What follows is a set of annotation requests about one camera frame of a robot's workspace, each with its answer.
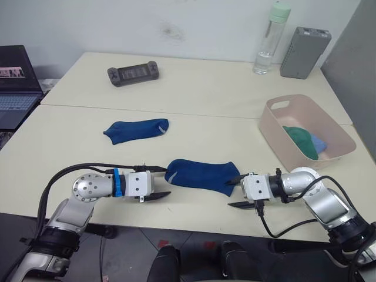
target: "gray power bank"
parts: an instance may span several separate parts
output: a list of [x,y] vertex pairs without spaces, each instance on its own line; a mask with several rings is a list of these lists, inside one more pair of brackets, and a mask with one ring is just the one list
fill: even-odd
[[306,79],[330,39],[329,31],[298,26],[282,61],[281,76]]

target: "laptop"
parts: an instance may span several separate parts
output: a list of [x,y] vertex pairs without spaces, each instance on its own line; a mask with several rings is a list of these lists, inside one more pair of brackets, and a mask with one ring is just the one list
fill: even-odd
[[16,131],[42,98],[25,47],[0,46],[0,131]]

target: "blue sock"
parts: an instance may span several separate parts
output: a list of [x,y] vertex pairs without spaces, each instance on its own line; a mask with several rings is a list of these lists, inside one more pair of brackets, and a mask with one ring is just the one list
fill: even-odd
[[239,175],[232,162],[215,165],[179,159],[169,164],[164,179],[174,185],[213,190],[230,197],[235,185],[225,182]]
[[103,134],[110,137],[112,145],[135,139],[144,139],[164,134],[169,128],[167,119],[150,119],[141,122],[115,122]]

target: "green bottle cap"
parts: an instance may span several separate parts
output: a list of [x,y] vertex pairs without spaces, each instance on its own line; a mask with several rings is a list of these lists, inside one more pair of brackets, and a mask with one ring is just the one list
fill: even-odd
[[283,24],[287,21],[291,8],[287,3],[276,2],[270,11],[269,20]]

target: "pink plastic basket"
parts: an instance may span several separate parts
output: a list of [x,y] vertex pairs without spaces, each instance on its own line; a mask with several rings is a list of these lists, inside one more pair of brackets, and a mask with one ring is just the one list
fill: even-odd
[[[267,101],[258,125],[269,146],[288,171],[308,166],[322,169],[357,147],[353,139],[311,98],[287,95]],[[307,158],[282,126],[297,126],[326,142],[318,160]]]

